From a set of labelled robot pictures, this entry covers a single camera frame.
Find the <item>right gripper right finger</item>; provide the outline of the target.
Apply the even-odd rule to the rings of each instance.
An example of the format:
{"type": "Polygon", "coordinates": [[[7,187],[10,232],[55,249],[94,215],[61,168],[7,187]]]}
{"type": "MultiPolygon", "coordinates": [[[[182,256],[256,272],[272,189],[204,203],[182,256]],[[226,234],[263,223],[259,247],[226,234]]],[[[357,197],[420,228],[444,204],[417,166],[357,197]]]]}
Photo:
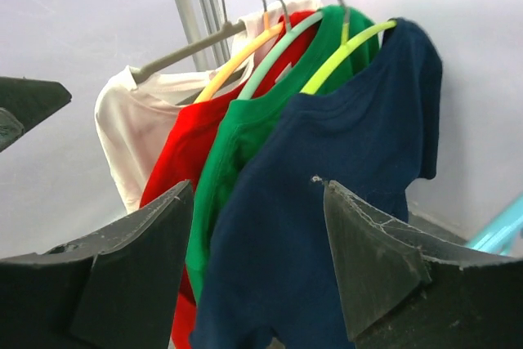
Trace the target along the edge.
{"type": "Polygon", "coordinates": [[[358,348],[519,348],[522,262],[419,230],[336,181],[324,218],[358,348]]]}

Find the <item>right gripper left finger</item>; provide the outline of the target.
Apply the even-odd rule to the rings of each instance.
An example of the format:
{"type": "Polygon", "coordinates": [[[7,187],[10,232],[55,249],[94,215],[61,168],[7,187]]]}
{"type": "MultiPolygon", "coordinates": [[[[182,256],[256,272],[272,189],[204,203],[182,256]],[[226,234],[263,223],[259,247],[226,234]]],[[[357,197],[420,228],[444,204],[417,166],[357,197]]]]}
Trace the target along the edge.
{"type": "Polygon", "coordinates": [[[181,181],[89,235],[2,259],[2,347],[168,347],[192,208],[181,181]]]}

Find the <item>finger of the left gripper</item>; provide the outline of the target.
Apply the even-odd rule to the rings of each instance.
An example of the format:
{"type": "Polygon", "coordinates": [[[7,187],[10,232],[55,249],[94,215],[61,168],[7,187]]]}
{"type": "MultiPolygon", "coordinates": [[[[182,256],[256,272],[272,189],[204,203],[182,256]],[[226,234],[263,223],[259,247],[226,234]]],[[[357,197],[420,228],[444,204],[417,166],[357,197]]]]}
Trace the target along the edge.
{"type": "Polygon", "coordinates": [[[71,101],[59,82],[1,77],[1,151],[71,101]]]}

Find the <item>teal blue hanger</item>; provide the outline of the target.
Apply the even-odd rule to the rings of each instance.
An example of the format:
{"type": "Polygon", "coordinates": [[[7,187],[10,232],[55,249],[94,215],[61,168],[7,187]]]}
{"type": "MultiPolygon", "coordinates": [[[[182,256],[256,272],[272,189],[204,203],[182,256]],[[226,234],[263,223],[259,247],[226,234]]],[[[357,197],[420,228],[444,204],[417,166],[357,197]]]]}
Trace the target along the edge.
{"type": "Polygon", "coordinates": [[[515,243],[522,238],[522,195],[465,243],[470,249],[506,257],[515,256],[515,243]]]}

